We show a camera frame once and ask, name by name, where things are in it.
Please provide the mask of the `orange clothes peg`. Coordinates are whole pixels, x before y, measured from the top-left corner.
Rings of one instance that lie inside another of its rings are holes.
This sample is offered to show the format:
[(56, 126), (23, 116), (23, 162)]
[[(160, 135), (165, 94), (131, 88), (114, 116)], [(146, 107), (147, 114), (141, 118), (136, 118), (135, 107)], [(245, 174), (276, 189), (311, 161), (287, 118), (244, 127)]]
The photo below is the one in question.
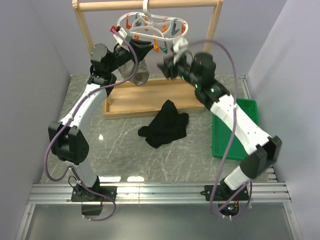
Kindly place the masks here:
[(160, 51), (160, 46), (158, 44), (158, 41), (155, 39), (153, 44), (153, 49), (158, 53)]

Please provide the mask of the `white plastic clip hanger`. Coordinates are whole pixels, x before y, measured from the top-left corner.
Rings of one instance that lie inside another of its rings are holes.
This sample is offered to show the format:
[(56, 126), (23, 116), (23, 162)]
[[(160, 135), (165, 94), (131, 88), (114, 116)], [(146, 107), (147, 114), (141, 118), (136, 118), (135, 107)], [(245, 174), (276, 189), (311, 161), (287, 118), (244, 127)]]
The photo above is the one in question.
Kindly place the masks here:
[(172, 42), (186, 36), (189, 25), (184, 19), (152, 14), (148, 7), (149, 1), (144, 0), (142, 12), (128, 12), (118, 18), (116, 24), (127, 29), (135, 38)]

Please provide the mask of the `black underwear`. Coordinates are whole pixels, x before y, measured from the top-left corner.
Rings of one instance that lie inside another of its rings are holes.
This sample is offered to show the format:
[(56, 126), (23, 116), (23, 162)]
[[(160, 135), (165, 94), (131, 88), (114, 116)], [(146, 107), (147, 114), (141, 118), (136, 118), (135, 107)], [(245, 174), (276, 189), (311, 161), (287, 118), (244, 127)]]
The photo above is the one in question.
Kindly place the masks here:
[(140, 137), (145, 137), (145, 141), (157, 149), (162, 145), (186, 137), (188, 123), (189, 114), (179, 113), (175, 104), (168, 99), (151, 123), (141, 127), (137, 134)]

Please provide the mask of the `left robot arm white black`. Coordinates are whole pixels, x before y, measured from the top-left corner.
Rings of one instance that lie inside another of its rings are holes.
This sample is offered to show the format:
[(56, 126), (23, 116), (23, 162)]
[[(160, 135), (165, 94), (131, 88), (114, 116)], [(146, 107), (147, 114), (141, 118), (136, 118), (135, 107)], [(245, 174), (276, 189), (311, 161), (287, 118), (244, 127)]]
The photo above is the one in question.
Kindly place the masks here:
[(154, 47), (150, 41), (131, 39), (128, 43), (116, 44), (113, 51), (102, 43), (92, 47), (90, 75), (81, 98), (64, 118), (48, 127), (50, 150), (73, 172), (73, 195), (79, 202), (114, 200), (115, 191), (100, 188), (100, 179), (87, 159), (90, 147), (84, 132), (98, 106), (118, 85), (113, 72), (127, 63), (139, 64)]

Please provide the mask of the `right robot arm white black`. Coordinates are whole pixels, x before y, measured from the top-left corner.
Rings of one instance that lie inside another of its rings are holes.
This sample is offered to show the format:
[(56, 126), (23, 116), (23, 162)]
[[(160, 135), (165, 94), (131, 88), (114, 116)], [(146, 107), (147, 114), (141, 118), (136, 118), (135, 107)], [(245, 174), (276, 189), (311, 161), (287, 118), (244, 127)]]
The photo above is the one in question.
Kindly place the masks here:
[(215, 201), (234, 199), (243, 184), (277, 161), (282, 140), (278, 136), (271, 137), (255, 124), (227, 88), (216, 80), (216, 63), (210, 53), (197, 53), (191, 63), (187, 62), (186, 55), (169, 56), (157, 67), (167, 79), (180, 77), (194, 86), (199, 102), (222, 120), (244, 147), (248, 156), (212, 191)]

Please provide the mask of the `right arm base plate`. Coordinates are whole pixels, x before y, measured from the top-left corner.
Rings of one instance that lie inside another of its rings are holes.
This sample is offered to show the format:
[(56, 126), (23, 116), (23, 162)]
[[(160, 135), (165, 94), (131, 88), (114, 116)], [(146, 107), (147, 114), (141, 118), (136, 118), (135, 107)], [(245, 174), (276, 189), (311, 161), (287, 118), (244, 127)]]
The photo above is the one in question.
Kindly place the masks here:
[[(206, 201), (210, 201), (212, 195), (213, 185), (205, 185), (204, 190), (200, 192), (205, 197)], [(227, 201), (236, 191), (229, 190), (226, 186), (218, 185), (213, 197), (213, 201), (222, 202)], [(232, 200), (247, 201), (249, 199), (249, 192), (247, 187), (240, 191)]]

